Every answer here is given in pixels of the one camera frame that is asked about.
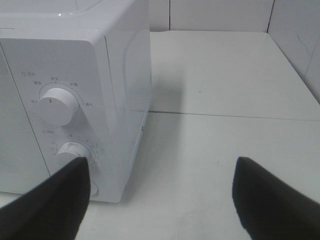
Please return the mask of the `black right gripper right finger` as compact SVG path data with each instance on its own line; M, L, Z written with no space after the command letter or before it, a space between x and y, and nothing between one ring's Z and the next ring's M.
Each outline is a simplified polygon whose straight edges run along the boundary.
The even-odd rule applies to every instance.
M253 240L318 240L320 204L248 157L236 161L232 199Z

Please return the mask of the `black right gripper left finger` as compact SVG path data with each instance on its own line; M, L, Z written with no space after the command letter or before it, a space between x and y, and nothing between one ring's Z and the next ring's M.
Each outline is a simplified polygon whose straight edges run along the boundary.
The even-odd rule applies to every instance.
M90 199L86 157L77 157L47 180L0 209L2 240L74 240Z

